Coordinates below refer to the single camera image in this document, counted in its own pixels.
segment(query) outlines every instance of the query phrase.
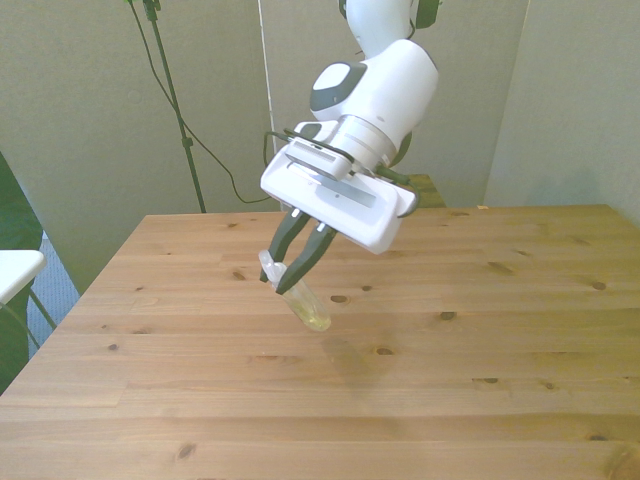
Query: white chair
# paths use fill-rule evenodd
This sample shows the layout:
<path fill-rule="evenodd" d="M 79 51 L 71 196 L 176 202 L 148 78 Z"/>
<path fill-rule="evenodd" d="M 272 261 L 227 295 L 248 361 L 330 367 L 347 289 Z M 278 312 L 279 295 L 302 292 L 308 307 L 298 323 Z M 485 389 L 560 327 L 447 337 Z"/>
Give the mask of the white chair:
<path fill-rule="evenodd" d="M 6 309 L 16 321 L 25 326 L 27 334 L 37 348 L 40 348 L 40 345 L 26 326 L 26 319 L 20 318 L 15 311 L 7 306 L 7 303 L 28 285 L 46 264 L 44 255 L 37 250 L 0 250 L 0 308 Z M 49 326 L 55 329 L 56 323 L 32 290 L 29 290 L 29 297 L 42 312 Z"/>

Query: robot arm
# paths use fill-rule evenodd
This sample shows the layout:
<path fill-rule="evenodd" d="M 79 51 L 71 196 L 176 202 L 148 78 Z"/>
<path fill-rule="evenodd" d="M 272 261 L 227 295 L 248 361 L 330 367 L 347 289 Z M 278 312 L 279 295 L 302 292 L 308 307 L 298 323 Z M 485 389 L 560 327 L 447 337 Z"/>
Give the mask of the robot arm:
<path fill-rule="evenodd" d="M 337 232 L 373 253 L 384 252 L 417 201 L 377 173 L 397 163 L 435 92 L 435 64 L 406 39 L 423 2 L 434 1 L 340 0 L 367 59 L 334 63 L 322 72 L 311 93 L 318 121 L 287 132 L 291 142 L 261 179 L 265 192 L 291 206 L 269 249 L 274 261 L 284 259 L 311 217 L 319 222 L 277 293 L 315 265 Z"/>

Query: plastic bottle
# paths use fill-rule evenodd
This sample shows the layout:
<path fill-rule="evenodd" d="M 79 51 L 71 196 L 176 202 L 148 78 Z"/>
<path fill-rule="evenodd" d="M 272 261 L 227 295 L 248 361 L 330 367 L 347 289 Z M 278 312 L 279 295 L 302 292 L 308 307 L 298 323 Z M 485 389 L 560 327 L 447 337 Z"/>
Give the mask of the plastic bottle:
<path fill-rule="evenodd" d="M 284 263 L 274 262 L 268 250 L 260 252 L 259 257 L 262 269 L 267 274 L 271 285 L 274 289 L 277 288 L 284 272 L 287 271 L 287 266 Z M 300 280 L 282 294 L 282 298 L 291 311 L 310 329 L 324 332 L 331 326 L 329 312 L 304 280 Z"/>

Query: wood grain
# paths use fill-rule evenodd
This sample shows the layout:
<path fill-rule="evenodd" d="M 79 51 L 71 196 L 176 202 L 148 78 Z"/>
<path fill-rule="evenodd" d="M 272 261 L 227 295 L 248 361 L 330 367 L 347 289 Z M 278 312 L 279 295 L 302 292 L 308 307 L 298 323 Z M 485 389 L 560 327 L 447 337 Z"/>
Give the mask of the wood grain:
<path fill-rule="evenodd" d="M 640 232 L 613 210 L 337 238 L 322 334 L 258 281 L 281 217 L 145 218 L 0 397 L 0 478 L 640 479 Z"/>

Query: white wall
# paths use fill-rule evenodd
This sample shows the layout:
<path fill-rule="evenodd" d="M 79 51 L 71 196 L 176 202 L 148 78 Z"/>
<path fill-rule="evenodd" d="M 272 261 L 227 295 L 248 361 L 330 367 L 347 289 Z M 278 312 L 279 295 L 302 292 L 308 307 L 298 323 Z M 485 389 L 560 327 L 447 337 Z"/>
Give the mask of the white wall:
<path fill-rule="evenodd" d="M 360 60 L 336 0 L 260 0 L 276 129 L 312 120 L 309 94 L 329 64 Z M 405 173 L 428 173 L 450 206 L 484 197 L 527 0 L 444 0 L 434 26 L 414 40 L 440 84 L 414 132 Z"/>
<path fill-rule="evenodd" d="M 606 203 L 640 225 L 640 3 L 531 0 L 489 205 Z"/>
<path fill-rule="evenodd" d="M 269 116 L 257 0 L 162 7 L 184 117 L 241 193 L 263 196 Z M 198 211 L 176 119 L 122 0 L 5 1 L 0 31 L 0 149 L 83 291 L 144 215 Z M 194 152 L 209 211 L 276 208 L 236 201 L 224 172 Z"/>

